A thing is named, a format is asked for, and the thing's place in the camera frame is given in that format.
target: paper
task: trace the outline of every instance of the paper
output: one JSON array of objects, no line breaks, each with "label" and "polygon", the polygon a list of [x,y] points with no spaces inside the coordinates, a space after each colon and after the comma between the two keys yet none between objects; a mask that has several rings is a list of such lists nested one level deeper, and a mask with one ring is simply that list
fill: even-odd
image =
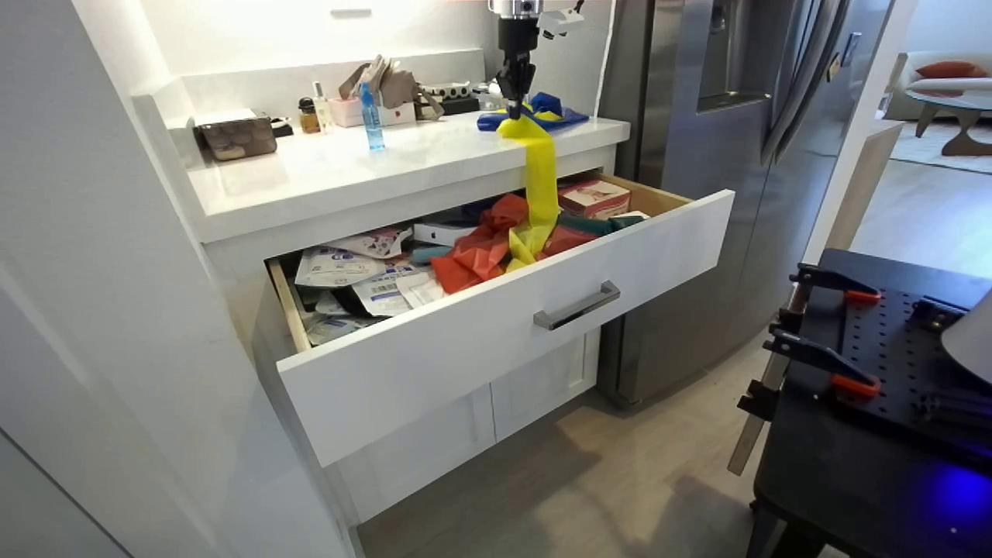
[{"label": "paper", "polygon": [[382,277],[371,277],[360,287],[354,287],[354,294],[364,302],[366,314],[371,317],[399,317],[399,314],[408,314],[413,307],[405,303],[396,280],[404,273],[415,273],[415,267],[408,264],[396,264],[390,267],[387,273]]},{"label": "paper", "polygon": [[432,270],[399,277],[396,287],[399,287],[399,294],[405,299],[408,307],[424,307],[424,303],[440,302],[446,294],[437,287]]},{"label": "paper", "polygon": [[313,248],[302,258],[297,287],[304,288],[347,288],[383,273],[387,264],[358,258],[339,248]]},{"label": "paper", "polygon": [[413,231],[378,231],[368,235],[354,235],[354,239],[342,239],[332,242],[332,248],[360,255],[360,258],[371,258],[371,262],[396,262],[404,255],[404,242],[413,235]]},{"label": "paper", "polygon": [[329,345],[335,339],[354,335],[360,330],[368,330],[374,319],[329,319],[329,317],[315,317],[306,314],[304,317],[304,330],[306,330],[306,340],[310,346]]},{"label": "paper", "polygon": [[368,281],[354,287],[354,292],[371,317],[399,317],[444,299],[435,273],[405,262]]},{"label": "paper", "polygon": [[342,302],[335,299],[335,292],[321,292],[315,307],[315,317],[329,317],[329,319],[347,319],[350,314],[342,307]]}]

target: stainless steel refrigerator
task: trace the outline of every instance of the stainless steel refrigerator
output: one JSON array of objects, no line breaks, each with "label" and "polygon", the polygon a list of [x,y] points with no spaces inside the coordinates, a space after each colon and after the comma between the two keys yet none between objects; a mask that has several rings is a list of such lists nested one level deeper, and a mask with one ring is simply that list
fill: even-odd
[{"label": "stainless steel refrigerator", "polygon": [[599,392],[638,410],[752,339],[786,299],[893,0],[620,0],[601,115],[618,175],[736,190],[718,267],[618,319]]}]

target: gray floor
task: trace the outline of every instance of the gray floor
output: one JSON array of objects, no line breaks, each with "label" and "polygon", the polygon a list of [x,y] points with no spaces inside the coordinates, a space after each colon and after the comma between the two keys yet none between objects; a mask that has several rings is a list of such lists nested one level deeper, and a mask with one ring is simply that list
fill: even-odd
[{"label": "gray floor", "polygon": [[[856,239],[992,277],[992,178],[893,160]],[[761,339],[681,393],[613,419],[579,400],[364,527],[368,558],[733,558],[750,476],[726,470]]]}]

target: countertop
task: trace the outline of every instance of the countertop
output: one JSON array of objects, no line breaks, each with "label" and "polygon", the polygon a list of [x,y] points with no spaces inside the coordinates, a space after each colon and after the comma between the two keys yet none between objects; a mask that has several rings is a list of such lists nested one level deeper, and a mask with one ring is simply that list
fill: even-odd
[{"label": "countertop", "polygon": [[[364,126],[313,138],[283,138],[265,159],[203,164],[186,178],[203,204],[203,242],[220,242],[360,204],[420,195],[446,184],[522,170],[523,150],[480,135],[477,115],[437,125],[387,126],[387,152],[371,156]],[[554,129],[559,159],[607,150],[629,138],[629,125],[592,117]]]}]

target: drawer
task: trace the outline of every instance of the drawer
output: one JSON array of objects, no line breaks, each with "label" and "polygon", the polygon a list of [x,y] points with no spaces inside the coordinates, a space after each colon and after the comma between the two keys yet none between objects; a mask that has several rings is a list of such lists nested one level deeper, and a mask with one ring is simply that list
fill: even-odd
[{"label": "drawer", "polygon": [[280,359],[320,466],[332,466],[716,267],[733,194],[700,202],[613,181],[651,220],[310,346],[280,262],[297,354]]}]

